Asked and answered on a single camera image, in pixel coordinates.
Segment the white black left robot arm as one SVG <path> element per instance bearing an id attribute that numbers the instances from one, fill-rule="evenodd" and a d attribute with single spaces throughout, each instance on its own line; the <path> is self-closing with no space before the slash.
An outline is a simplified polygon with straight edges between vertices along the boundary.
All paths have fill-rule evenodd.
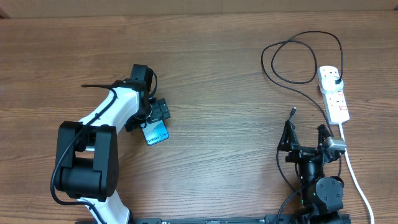
<path id="1" fill-rule="evenodd" d="M 169 138 L 164 121 L 170 111 L 165 99 L 154 96 L 157 84 L 151 68 L 135 64 L 129 78 L 103 85 L 108 95 L 93 112 L 60 125 L 50 181 L 57 204 L 83 205 L 95 223 L 135 223 L 116 190 L 118 134 L 140 129 L 150 146 Z"/>

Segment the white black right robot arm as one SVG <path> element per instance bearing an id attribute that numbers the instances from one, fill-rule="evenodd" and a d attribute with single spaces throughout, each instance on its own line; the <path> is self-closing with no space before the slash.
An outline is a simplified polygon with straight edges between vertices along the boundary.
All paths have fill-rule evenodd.
<path id="1" fill-rule="evenodd" d="M 284 125 L 278 151 L 288 155 L 285 161 L 298 166 L 303 208 L 290 216 L 291 223 L 343 223 L 339 210 L 343 208 L 344 182 L 338 176 L 327 177 L 324 165 L 337 161 L 346 152 L 343 139 L 332 136 L 325 125 L 318 127 L 318 145 L 301 146 L 291 120 Z"/>

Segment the Samsung Galaxy smartphone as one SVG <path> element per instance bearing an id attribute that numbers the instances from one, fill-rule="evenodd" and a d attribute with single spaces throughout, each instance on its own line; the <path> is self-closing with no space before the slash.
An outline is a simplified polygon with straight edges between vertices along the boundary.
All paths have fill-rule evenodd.
<path id="1" fill-rule="evenodd" d="M 152 146 L 169 138 L 169 132 L 163 121 L 146 123 L 142 128 L 142 132 L 148 146 Z"/>

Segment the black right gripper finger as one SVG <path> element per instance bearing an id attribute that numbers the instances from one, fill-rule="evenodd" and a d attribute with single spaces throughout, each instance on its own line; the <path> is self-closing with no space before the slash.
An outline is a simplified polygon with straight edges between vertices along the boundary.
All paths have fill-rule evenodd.
<path id="1" fill-rule="evenodd" d="M 278 151 L 290 152 L 297 150 L 300 146 L 298 137 L 295 132 L 295 126 L 288 119 L 284 125 L 284 131 L 282 133 L 279 145 L 277 146 Z"/>
<path id="2" fill-rule="evenodd" d="M 324 124 L 319 125 L 317 129 L 318 129 L 318 146 L 321 146 L 328 137 L 331 137 L 331 134 L 328 128 Z"/>

